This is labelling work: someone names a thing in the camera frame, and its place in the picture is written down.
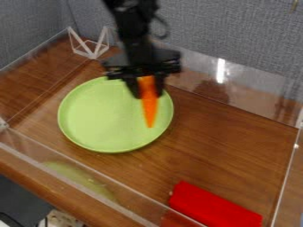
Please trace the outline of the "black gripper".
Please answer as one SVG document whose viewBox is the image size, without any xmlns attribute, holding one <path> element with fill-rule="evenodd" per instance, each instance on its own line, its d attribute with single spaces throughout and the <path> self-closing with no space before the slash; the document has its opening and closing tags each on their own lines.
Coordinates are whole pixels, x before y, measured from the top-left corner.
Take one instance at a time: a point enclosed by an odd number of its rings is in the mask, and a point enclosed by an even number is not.
<svg viewBox="0 0 303 227">
<path fill-rule="evenodd" d="M 163 94 L 165 79 L 182 71 L 182 53 L 158 47 L 149 36 L 122 39 L 122 53 L 101 61 L 111 80 L 126 79 L 131 95 L 142 98 L 137 77 L 155 75 L 158 97 Z"/>
</svg>

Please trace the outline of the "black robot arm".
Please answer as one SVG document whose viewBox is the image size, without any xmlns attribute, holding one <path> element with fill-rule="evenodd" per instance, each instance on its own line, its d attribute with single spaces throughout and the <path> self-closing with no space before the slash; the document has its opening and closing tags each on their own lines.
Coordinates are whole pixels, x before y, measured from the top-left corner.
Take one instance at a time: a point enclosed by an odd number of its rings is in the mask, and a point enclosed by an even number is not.
<svg viewBox="0 0 303 227">
<path fill-rule="evenodd" d="M 158 20 L 167 28 L 159 38 L 170 34 L 166 20 L 157 15 L 158 0 L 103 0 L 118 26 L 123 53 L 101 61 L 110 80 L 123 80 L 135 98 L 142 98 L 139 80 L 151 76 L 151 87 L 159 98 L 170 74 L 182 72 L 182 53 L 163 49 L 151 40 L 151 23 Z"/>
</svg>

